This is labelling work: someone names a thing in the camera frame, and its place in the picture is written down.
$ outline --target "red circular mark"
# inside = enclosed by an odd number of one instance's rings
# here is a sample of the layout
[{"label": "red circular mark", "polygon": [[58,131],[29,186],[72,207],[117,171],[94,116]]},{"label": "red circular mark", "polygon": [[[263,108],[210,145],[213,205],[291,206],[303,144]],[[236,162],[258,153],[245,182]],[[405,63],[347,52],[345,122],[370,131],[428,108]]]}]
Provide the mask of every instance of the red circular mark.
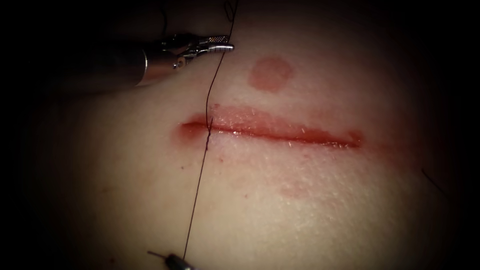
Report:
[{"label": "red circular mark", "polygon": [[268,56],[256,61],[248,76],[248,84],[259,91],[276,93],[293,75],[292,66],[279,56]]}]

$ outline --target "skin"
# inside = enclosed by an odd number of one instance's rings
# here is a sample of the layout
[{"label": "skin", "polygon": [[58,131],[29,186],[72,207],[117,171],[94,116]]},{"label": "skin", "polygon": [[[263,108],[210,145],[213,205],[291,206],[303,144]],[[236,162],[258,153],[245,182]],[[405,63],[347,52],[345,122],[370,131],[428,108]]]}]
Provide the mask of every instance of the skin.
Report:
[{"label": "skin", "polygon": [[[168,32],[228,33],[222,4],[168,4]],[[113,35],[136,35],[125,25]],[[457,185],[423,70],[367,19],[298,1],[242,1],[231,43],[209,116],[215,104],[260,108],[336,136],[359,130],[363,147],[214,130],[197,194],[208,133],[182,143],[175,132],[205,112],[220,54],[148,87],[52,98],[32,116],[25,192],[79,269],[159,269],[146,252],[182,256],[188,234],[200,269],[435,268],[454,206],[422,169],[449,198]]]}]

